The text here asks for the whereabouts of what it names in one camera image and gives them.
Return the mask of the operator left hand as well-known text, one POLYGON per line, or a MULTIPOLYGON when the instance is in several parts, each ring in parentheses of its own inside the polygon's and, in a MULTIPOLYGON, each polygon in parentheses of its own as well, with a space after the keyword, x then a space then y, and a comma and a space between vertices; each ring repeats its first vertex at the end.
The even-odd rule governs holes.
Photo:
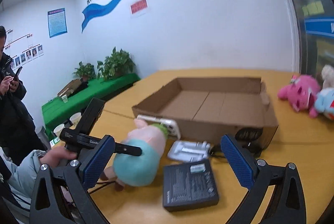
POLYGON ((40 158, 41 165, 46 164, 50 167, 57 167, 61 160, 73 160, 76 159, 77 154, 65 147, 52 148, 46 155, 40 158))

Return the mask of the operator grey sleeve forearm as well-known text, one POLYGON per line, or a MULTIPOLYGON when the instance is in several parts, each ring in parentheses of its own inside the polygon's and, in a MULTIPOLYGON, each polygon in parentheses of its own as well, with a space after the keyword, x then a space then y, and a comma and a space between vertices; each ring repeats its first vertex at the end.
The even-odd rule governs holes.
POLYGON ((45 151, 33 150, 22 160, 20 165, 2 157, 5 166, 11 173, 8 180, 9 185, 23 196, 31 198, 37 173, 41 166, 40 159, 45 155, 45 151))

